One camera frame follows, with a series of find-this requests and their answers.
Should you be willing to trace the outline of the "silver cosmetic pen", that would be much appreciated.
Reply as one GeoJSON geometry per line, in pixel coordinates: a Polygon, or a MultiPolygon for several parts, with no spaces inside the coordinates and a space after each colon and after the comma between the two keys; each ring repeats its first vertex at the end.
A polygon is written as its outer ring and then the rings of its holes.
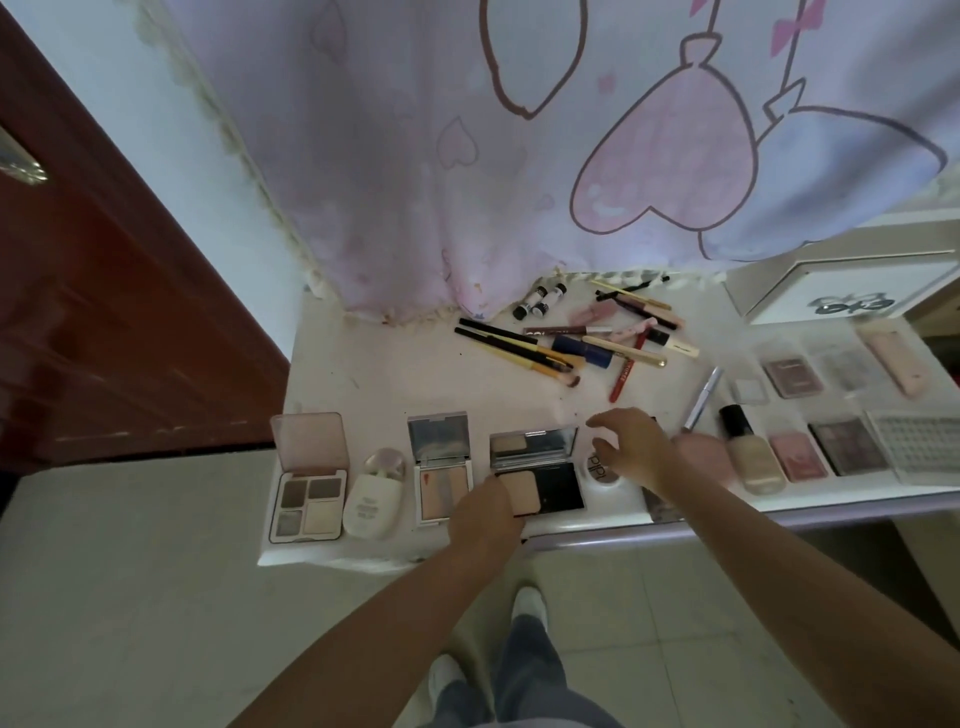
{"type": "Polygon", "coordinates": [[[701,389],[698,391],[696,398],[693,400],[682,425],[680,426],[681,433],[690,433],[695,430],[699,420],[701,419],[707,404],[710,401],[711,396],[714,394],[714,390],[722,380],[724,375],[724,369],[722,367],[714,367],[706,380],[702,383],[701,389]]]}

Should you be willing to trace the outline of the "gold cosmetic pencil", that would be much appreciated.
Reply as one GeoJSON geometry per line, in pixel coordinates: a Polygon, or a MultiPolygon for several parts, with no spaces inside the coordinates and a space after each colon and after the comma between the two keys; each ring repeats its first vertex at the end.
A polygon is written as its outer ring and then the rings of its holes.
{"type": "Polygon", "coordinates": [[[592,285],[599,286],[599,287],[602,288],[606,293],[609,293],[609,294],[611,294],[611,295],[619,295],[619,296],[629,297],[629,298],[632,298],[633,300],[641,303],[641,304],[644,305],[644,306],[650,306],[650,307],[653,307],[653,308],[656,308],[656,309],[662,309],[662,310],[668,310],[668,311],[672,310],[672,306],[669,305],[669,304],[667,304],[666,302],[660,301],[660,300],[658,300],[658,299],[654,299],[654,298],[652,298],[652,297],[642,296],[642,295],[638,294],[638,293],[637,293],[636,291],[634,291],[634,290],[622,289],[622,288],[619,288],[619,287],[617,287],[617,286],[610,285],[610,284],[608,284],[608,283],[606,283],[606,282],[604,282],[604,281],[597,280],[597,279],[594,279],[594,278],[591,278],[588,282],[589,282],[590,284],[592,284],[592,285]]]}

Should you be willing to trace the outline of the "person's left forearm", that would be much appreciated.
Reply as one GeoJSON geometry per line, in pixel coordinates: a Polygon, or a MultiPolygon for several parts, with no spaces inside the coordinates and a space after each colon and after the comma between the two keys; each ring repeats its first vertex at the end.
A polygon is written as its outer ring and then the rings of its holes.
{"type": "Polygon", "coordinates": [[[522,523],[460,530],[294,659],[227,728],[392,728],[522,523]]]}

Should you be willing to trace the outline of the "pale pink tube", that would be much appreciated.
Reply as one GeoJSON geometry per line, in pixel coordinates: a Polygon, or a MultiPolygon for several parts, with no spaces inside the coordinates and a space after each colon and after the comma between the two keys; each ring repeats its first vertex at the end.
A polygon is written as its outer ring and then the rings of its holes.
{"type": "Polygon", "coordinates": [[[855,330],[901,394],[916,400],[928,391],[930,368],[896,328],[869,322],[858,324],[855,330]]]}

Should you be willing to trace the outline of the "gold cosmetic tube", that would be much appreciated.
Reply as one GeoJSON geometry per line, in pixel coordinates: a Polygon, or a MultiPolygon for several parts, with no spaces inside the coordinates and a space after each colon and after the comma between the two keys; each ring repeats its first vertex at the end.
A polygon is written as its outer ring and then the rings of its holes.
{"type": "Polygon", "coordinates": [[[618,357],[639,362],[650,367],[665,368],[667,365],[667,359],[664,356],[645,352],[642,349],[634,346],[625,346],[604,338],[589,335],[583,335],[582,342],[584,344],[609,351],[618,357]]]}

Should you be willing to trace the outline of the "person's right forearm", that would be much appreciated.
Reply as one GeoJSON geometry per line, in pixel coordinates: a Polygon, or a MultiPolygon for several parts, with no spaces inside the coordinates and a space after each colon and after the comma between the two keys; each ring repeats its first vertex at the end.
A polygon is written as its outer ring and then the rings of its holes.
{"type": "Polygon", "coordinates": [[[960,650],[678,455],[638,470],[849,728],[960,728],[960,650]]]}

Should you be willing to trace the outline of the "pink lip gloss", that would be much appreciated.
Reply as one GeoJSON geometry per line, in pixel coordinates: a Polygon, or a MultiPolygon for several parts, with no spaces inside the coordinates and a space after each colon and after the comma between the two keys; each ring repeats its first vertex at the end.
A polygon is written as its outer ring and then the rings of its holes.
{"type": "Polygon", "coordinates": [[[594,301],[583,306],[568,316],[571,327],[601,326],[614,318],[620,307],[612,298],[594,301]]]}

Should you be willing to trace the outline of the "clear plastic case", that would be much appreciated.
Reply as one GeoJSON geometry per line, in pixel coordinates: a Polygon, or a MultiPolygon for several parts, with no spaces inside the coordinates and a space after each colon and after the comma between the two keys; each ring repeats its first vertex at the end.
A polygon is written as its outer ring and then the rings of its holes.
{"type": "Polygon", "coordinates": [[[810,347],[809,353],[822,375],[846,396],[883,383],[884,373],[865,346],[827,343],[810,347]]]}

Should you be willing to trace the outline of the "pink blush compact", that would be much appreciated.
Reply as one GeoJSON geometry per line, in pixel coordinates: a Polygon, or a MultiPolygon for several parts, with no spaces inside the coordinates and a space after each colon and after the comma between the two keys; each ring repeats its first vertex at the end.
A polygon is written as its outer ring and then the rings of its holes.
{"type": "Polygon", "coordinates": [[[797,430],[778,432],[769,437],[769,444],[788,482],[823,480],[829,476],[807,433],[797,430]]]}

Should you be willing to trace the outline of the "foundation bottle black cap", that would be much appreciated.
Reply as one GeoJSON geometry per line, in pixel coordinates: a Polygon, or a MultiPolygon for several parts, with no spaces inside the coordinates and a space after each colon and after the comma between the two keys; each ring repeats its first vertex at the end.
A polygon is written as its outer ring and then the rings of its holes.
{"type": "Polygon", "coordinates": [[[757,434],[744,409],[738,404],[718,411],[726,432],[726,448],[744,489],[756,496],[784,491],[786,477],[773,449],[757,434]]]}

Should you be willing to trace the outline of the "round pink powder puff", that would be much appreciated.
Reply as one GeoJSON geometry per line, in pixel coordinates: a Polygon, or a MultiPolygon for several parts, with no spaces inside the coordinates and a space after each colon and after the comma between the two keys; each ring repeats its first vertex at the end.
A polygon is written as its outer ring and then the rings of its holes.
{"type": "Polygon", "coordinates": [[[738,472],[724,441],[714,435],[681,431],[671,438],[680,456],[698,472],[727,489],[739,483],[738,472]]]}

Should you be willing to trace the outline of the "person's right hand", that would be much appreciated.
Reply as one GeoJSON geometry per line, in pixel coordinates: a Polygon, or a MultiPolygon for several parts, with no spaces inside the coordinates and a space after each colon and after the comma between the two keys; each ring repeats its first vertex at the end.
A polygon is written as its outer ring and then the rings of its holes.
{"type": "Polygon", "coordinates": [[[654,418],[636,407],[613,408],[591,416],[585,424],[593,430],[608,431],[616,438],[616,443],[611,443],[594,437],[594,451],[597,452],[598,443],[610,443],[627,451],[638,469],[635,484],[660,497],[666,496],[665,487],[678,470],[679,456],[654,418]]]}

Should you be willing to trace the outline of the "person's left hand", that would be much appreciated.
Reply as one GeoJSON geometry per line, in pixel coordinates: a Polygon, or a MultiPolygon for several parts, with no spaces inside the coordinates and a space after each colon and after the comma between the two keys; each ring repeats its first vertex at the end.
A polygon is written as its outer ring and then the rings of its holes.
{"type": "Polygon", "coordinates": [[[520,547],[523,528],[507,487],[490,475],[455,507],[448,523],[450,547],[486,568],[501,569],[520,547]]]}

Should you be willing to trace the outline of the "black gold makeup brush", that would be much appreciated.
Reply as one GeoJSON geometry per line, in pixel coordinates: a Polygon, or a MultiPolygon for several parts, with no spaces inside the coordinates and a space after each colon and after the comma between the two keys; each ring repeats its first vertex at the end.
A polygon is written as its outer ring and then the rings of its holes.
{"type": "Polygon", "coordinates": [[[482,321],[461,318],[454,332],[506,354],[518,355],[536,361],[556,370],[580,370],[587,364],[586,358],[575,354],[564,354],[541,346],[537,338],[482,321]]]}
{"type": "Polygon", "coordinates": [[[562,383],[568,388],[574,388],[581,382],[581,376],[573,365],[534,349],[511,344],[495,336],[473,332],[461,326],[454,328],[454,333],[467,338],[486,349],[494,352],[499,358],[505,358],[518,366],[544,375],[562,383]]]}

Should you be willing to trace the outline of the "pink lid eyeshadow palette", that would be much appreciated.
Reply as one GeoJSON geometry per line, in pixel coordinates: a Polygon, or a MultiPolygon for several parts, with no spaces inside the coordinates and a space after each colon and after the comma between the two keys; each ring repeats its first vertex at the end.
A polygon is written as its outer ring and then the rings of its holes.
{"type": "Polygon", "coordinates": [[[337,412],[270,420],[280,466],[267,538],[273,546],[334,542],[343,533],[350,455],[337,412]]]}

